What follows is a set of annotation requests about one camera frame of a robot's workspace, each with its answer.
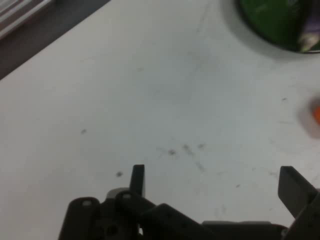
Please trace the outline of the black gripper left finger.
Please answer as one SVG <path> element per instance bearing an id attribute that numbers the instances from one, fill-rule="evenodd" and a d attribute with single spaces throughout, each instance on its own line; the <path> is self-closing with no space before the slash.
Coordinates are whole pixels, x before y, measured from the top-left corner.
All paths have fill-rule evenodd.
<path id="1" fill-rule="evenodd" d="M 167 204 L 143 196 L 144 165 L 134 165 L 128 189 L 99 202 L 81 197 L 68 205 L 60 240 L 213 240 L 215 234 Z"/>

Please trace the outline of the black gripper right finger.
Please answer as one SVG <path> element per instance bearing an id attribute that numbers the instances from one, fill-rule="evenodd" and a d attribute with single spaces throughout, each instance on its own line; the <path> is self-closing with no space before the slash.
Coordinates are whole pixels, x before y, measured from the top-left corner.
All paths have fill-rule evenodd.
<path id="1" fill-rule="evenodd" d="M 294 217 L 284 232 L 284 240 L 320 238 L 320 191 L 294 167 L 282 166 L 279 172 L 278 197 Z"/>

